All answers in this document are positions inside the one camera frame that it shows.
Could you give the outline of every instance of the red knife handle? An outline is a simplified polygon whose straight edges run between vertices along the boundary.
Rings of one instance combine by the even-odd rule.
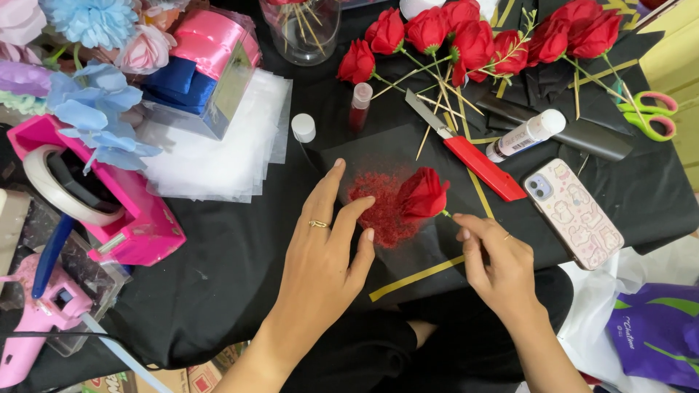
[[[510,176],[498,168],[495,163],[478,150],[471,142],[463,136],[455,136],[445,139],[444,144],[451,150],[466,166],[478,176],[483,183],[493,189],[502,199],[511,202],[517,199],[526,198],[526,193],[522,187]]]

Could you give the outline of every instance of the glue stick rod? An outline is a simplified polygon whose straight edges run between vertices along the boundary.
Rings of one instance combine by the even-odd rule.
[[[80,319],[85,322],[87,327],[89,327],[90,330],[92,330],[95,333],[103,333],[107,334],[107,332],[102,329],[101,326],[99,326],[99,323],[97,323],[96,320],[94,320],[93,317],[91,317],[88,313],[82,313],[80,314]],[[168,389],[167,386],[163,385],[162,382],[158,380],[158,378],[155,378],[144,366],[141,366],[140,363],[136,361],[129,353],[124,350],[124,348],[121,347],[121,345],[117,344],[116,342],[100,337],[100,340],[104,343],[104,345],[107,345],[107,348],[114,352],[114,355],[117,355],[119,359],[122,360],[131,370],[134,370],[134,373],[138,374],[145,382],[147,382],[150,386],[153,387],[153,389],[156,389],[158,393],[173,393],[172,390]]]

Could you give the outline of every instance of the black pants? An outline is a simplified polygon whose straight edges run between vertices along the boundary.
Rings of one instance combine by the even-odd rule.
[[[572,303],[570,279],[554,267],[537,271],[535,282],[558,331]],[[472,288],[400,308],[344,315],[301,360],[282,393],[501,393],[524,380],[510,335]],[[415,350],[407,320],[439,327]]]

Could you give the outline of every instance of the hand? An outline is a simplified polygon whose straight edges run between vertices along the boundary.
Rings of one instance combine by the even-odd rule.
[[[509,329],[509,325],[546,313],[534,293],[532,248],[508,236],[492,218],[455,214],[454,221],[462,226],[456,239],[463,242],[466,279],[505,326]],[[483,264],[481,244],[490,266]]]
[[[296,362],[347,310],[364,286],[374,260],[374,230],[366,229],[359,239],[350,266],[350,241],[359,216],[374,204],[374,197],[357,199],[343,207],[332,227],[311,227],[317,220],[330,224],[333,205],[345,161],[320,180],[303,204],[284,263],[277,302],[262,329],[278,342],[286,365]]]

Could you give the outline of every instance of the green scissors handle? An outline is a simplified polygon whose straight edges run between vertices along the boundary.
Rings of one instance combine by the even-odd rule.
[[[643,97],[658,99],[663,102],[667,108],[644,105],[641,102],[641,98]],[[642,118],[638,117],[633,105],[621,103],[617,105],[617,107],[624,113],[626,121],[641,129],[646,136],[654,141],[664,142],[675,136],[677,133],[677,125],[669,116],[677,113],[677,102],[672,99],[672,97],[658,92],[640,92],[633,96],[633,101],[640,110]],[[665,133],[658,133],[650,126],[651,122],[661,123],[665,127]]]

